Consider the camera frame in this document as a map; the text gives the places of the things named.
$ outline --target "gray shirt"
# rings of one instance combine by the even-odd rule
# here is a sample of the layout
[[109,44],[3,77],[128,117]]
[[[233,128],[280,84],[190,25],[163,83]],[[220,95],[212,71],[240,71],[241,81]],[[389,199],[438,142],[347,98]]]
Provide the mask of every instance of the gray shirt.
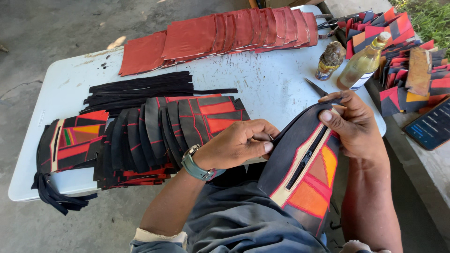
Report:
[[131,252],[330,252],[254,181],[230,188],[206,185],[183,231],[186,250],[177,242],[132,240]]

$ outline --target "concrete floor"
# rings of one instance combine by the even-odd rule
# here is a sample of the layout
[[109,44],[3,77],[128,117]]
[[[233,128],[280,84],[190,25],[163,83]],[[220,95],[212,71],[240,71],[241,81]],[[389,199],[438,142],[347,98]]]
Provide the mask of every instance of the concrete floor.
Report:
[[[0,44],[10,50],[0,53],[0,99],[11,105],[0,104],[0,252],[128,251],[141,215],[162,185],[104,191],[66,217],[42,201],[18,203],[7,196],[46,69],[60,59],[104,50],[123,36],[135,39],[164,30],[174,20],[248,8],[248,1],[0,0],[0,6]],[[339,163],[333,196],[338,206],[345,191],[346,157],[340,156]],[[405,252],[448,252],[393,155],[391,163]],[[333,221],[339,223],[337,214]],[[342,230],[329,232],[328,241],[338,252]]]

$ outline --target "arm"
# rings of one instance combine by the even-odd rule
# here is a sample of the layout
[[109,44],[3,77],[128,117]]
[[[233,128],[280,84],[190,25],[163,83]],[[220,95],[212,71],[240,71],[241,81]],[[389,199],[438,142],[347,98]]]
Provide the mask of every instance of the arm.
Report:
[[[205,170],[232,168],[269,153],[271,136],[278,134],[263,119],[235,122],[201,147],[193,160]],[[139,227],[157,235],[180,233],[204,185],[182,168],[150,203]]]
[[319,100],[343,97],[334,106],[341,116],[322,111],[320,120],[336,131],[350,157],[347,189],[342,203],[345,239],[360,240],[373,251],[403,252],[391,193],[391,168],[373,111],[353,91],[331,93]]

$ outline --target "shirt cuff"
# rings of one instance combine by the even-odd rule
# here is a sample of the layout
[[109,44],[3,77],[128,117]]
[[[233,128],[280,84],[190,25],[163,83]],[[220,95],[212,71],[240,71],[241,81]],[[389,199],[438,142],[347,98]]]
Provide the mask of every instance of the shirt cuff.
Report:
[[[367,252],[373,252],[370,250],[370,247],[367,244],[364,244],[358,240],[351,240],[348,243],[344,244],[342,250],[339,253],[357,253],[360,250],[366,250]],[[375,253],[391,253],[391,251],[387,249],[382,249]]]
[[186,249],[188,235],[185,232],[181,232],[181,233],[179,233],[177,235],[173,235],[173,236],[157,235],[155,233],[148,232],[148,231],[140,229],[140,228],[136,228],[136,235],[133,238],[133,240],[145,242],[145,243],[156,242],[156,241],[179,243],[179,244],[183,245],[183,249]]

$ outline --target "wristwatch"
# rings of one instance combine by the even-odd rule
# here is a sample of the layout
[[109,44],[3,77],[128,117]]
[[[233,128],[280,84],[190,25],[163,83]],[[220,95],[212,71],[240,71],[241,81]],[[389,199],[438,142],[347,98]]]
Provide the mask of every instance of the wristwatch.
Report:
[[225,172],[225,170],[216,170],[211,169],[209,171],[201,169],[197,164],[195,164],[192,156],[194,153],[200,148],[200,145],[194,145],[190,149],[188,149],[183,155],[183,159],[181,160],[181,164],[184,166],[186,171],[193,177],[200,179],[202,181],[209,181],[216,176],[221,175]]

